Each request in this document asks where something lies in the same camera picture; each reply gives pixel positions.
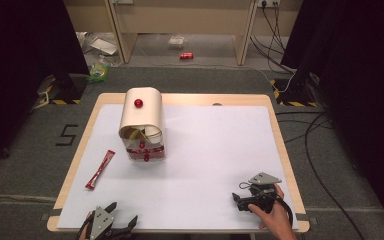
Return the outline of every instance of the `white paper sheet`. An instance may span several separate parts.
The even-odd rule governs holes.
[[[295,213],[266,107],[164,106],[167,158],[148,163],[127,156],[118,136],[122,109],[102,106],[58,228],[79,228],[89,211],[117,202],[114,228],[138,215],[136,230],[258,229],[259,218],[238,211],[232,192],[250,197],[239,184],[259,172],[283,180]],[[85,185],[108,149],[116,154],[89,191]]]

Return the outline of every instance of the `wooden table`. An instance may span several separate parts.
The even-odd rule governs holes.
[[[162,94],[163,105],[198,105],[198,106],[210,106],[213,104],[221,105],[233,105],[233,106],[267,106],[270,115],[270,123],[272,125],[273,134],[281,163],[285,172],[286,182],[289,188],[289,192],[292,197],[292,201],[295,207],[297,215],[305,216],[305,208],[301,199],[301,195],[295,180],[295,176],[289,161],[288,154],[283,142],[283,138],[277,123],[277,119],[273,110],[270,98],[266,95],[251,95],[251,94]],[[104,104],[123,104],[125,94],[124,93],[103,93],[99,96],[92,114],[89,118],[89,122],[84,131],[83,137],[79,143],[76,154],[73,158],[70,169],[67,173],[66,179],[61,188],[60,194],[54,205],[51,217],[48,220],[48,229],[53,232],[77,232],[78,229],[59,229],[57,223],[59,220],[59,212],[64,207],[68,193],[70,191],[71,184],[82,159],[83,152],[90,137],[91,131],[94,127],[99,110]],[[299,221],[299,229],[297,233],[307,232],[310,228],[308,220]],[[254,233],[267,232],[267,230],[255,230]]]

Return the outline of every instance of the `red knob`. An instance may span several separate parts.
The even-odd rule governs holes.
[[[135,100],[135,107],[141,108],[143,106],[143,101],[141,99]]]

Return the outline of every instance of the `gray carpet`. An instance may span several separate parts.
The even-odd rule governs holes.
[[[285,77],[267,72],[268,78]],[[89,84],[79,105],[48,105],[32,112],[0,159],[0,239],[74,239],[46,229],[65,175],[99,94],[155,87],[162,93],[267,94],[277,113],[324,111],[323,107],[284,107],[274,102],[271,87],[255,70],[197,68],[111,68],[105,82]],[[318,182],[307,159],[304,137],[317,114],[278,115],[279,125],[311,220],[305,239],[358,239],[356,231]],[[334,124],[325,114],[308,135],[308,151],[320,179],[345,208],[366,239],[384,239],[384,211],[366,179],[353,168]],[[67,124],[66,134],[60,137]],[[258,235],[258,239],[272,239]]]

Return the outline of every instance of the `black curtain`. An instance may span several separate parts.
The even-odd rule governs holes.
[[[0,151],[37,99],[45,77],[88,74],[62,0],[0,1]]]
[[[304,0],[282,63],[320,77],[344,146],[384,207],[384,2],[335,2]]]

